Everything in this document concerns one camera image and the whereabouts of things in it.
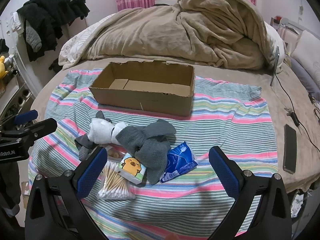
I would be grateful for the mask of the bag of cotton swabs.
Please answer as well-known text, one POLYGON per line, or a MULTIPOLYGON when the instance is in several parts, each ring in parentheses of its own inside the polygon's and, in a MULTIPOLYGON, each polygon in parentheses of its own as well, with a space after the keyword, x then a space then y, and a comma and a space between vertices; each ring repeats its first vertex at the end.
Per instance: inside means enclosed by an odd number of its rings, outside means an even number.
POLYGON ((131 192, 129 181, 117 173, 119 163, 107 161, 101 172, 100 189, 97 198, 102 200, 132 200, 135 195, 131 192))

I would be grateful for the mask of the white and grey sock bundle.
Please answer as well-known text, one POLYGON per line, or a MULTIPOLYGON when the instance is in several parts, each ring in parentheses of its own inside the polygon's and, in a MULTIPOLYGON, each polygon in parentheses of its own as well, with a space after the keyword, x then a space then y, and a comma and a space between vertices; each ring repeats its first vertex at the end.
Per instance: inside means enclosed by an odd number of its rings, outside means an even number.
POLYGON ((89 124, 89 132, 74 140, 80 161, 86 160, 98 145, 120 145, 116 136, 127 126, 128 124, 123 121, 113 124, 112 120, 106 118, 102 111, 98 111, 89 124))

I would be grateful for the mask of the grey knitted socks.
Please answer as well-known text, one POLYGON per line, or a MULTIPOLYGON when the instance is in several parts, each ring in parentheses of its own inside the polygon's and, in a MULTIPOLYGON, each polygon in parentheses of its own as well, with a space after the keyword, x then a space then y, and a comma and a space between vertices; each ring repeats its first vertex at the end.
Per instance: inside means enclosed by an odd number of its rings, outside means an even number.
POLYGON ((146 167, 147 180, 155 185, 167 166, 167 153, 171 149, 167 137, 175 134, 176 129, 172 124, 158 119, 148 126, 127 126, 116 139, 146 167))

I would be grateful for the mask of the blue tissue packet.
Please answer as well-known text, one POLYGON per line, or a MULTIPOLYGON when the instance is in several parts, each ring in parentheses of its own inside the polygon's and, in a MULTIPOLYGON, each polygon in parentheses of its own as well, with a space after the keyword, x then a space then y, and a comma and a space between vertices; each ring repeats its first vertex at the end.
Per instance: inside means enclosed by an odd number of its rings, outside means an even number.
POLYGON ((195 155, 187 142, 172 148, 167 153, 167 166, 160 178, 161 183, 173 180, 193 170, 198 165, 195 155))

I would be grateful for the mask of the yellow plush toy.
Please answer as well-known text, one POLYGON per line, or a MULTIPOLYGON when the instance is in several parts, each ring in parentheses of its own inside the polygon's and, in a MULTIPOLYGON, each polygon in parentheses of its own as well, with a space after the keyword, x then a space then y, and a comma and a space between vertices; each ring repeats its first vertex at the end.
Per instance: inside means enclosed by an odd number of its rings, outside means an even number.
POLYGON ((7 74, 7 70, 5 69, 5 56, 1 56, 0 57, 0 79, 2 79, 6 74, 7 74))

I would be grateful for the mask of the black smartphone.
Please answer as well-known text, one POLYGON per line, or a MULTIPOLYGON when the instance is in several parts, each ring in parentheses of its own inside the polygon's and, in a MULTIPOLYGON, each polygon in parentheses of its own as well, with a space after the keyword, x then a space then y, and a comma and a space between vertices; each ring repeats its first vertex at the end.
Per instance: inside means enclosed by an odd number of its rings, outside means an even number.
POLYGON ((296 172, 297 161, 297 135, 288 124, 284 126, 284 160, 283 170, 289 174, 296 172))

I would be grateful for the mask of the white floral quilt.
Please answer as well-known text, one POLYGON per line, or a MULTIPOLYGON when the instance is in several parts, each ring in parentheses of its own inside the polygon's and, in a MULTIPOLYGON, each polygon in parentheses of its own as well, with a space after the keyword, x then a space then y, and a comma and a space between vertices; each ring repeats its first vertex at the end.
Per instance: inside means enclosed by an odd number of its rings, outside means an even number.
POLYGON ((62 46, 59 53, 58 64, 63 70, 67 70, 68 68, 75 66, 80 61, 82 54, 81 47, 84 45, 86 40, 101 24, 113 15, 114 14, 108 15, 99 22, 90 25, 77 35, 73 36, 62 46))

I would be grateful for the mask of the black clothes pile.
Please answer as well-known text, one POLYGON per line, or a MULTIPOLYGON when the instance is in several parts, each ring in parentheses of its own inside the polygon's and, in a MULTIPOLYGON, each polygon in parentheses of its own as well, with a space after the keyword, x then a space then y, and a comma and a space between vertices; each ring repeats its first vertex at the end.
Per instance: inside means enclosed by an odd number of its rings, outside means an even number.
POLYGON ((55 50, 63 36, 62 26, 88 16, 86 0, 29 0, 17 10, 23 20, 27 55, 36 61, 47 51, 55 50))

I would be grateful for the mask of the beige bed sheet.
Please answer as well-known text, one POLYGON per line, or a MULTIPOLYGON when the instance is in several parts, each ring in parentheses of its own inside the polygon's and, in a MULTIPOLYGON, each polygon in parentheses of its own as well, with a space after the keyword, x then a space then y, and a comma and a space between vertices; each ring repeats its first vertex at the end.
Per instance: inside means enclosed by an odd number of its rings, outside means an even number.
POLYGON ((195 64, 195 74, 200 77, 210 77, 244 85, 260 86, 261 96, 267 101, 271 119, 277 136, 278 161, 281 164, 284 157, 284 126, 295 127, 287 110, 295 110, 302 123, 296 128, 297 162, 294 174, 289 174, 279 168, 287 192, 301 189, 308 190, 312 183, 319 179, 319 123, 313 112, 308 93, 298 77, 286 64, 282 65, 281 73, 271 78, 262 70, 244 71, 216 68, 195 64))

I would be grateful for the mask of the striped colourful towel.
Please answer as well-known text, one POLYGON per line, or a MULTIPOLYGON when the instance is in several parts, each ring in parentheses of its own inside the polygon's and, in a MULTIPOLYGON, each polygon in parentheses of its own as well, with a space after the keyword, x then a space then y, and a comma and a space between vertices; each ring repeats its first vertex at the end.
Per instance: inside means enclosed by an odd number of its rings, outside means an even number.
POLYGON ((207 239, 233 204, 209 163, 213 146, 255 175, 277 171, 276 134, 260 87, 196 77, 191 115, 183 118, 100 105, 89 90, 100 72, 71 70, 49 91, 45 116, 57 129, 35 142, 28 178, 75 169, 75 139, 89 132, 97 112, 127 123, 124 150, 146 168, 143 182, 130 186, 134 198, 99 199, 98 179, 83 201, 108 238, 164 239, 174 232, 207 239))

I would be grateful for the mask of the open cardboard box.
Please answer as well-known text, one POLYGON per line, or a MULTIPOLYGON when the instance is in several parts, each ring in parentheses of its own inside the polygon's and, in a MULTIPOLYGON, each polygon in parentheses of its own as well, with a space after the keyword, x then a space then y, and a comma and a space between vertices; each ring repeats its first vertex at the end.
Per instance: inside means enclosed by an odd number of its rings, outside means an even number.
POLYGON ((89 89, 103 105, 186 117, 193 104, 195 70, 156 60, 111 62, 89 89))

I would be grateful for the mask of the tablet leaning on blanket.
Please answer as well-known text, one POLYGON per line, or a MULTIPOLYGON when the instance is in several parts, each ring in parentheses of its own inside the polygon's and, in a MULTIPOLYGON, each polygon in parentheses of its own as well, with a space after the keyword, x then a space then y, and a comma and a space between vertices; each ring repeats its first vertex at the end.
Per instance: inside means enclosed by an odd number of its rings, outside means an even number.
POLYGON ((273 81, 274 81, 274 78, 275 78, 275 75, 276 75, 276 70, 277 70, 279 57, 280 57, 280 52, 279 52, 279 47, 277 46, 276 54, 275 54, 275 60, 274 60, 274 66, 273 66, 273 72, 272 72, 272 77, 271 77, 271 81, 270 81, 270 86, 271 87, 273 85, 273 81))

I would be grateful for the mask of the white pillow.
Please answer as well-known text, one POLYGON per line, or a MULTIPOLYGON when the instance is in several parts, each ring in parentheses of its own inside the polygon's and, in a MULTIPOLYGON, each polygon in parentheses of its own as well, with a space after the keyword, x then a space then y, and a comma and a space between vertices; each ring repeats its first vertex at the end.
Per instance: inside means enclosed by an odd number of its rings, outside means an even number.
POLYGON ((319 39, 304 30, 298 37, 291 57, 299 62, 319 87, 319 39))

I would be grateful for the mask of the beige fleece blanket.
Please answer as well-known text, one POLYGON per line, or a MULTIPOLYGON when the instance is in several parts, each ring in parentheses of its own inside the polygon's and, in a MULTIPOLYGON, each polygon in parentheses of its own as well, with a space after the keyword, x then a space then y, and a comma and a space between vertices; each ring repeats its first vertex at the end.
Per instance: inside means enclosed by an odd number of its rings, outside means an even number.
POLYGON ((251 2, 177 0, 115 13, 86 40, 80 61, 125 56, 257 70, 273 66, 275 47, 251 2))

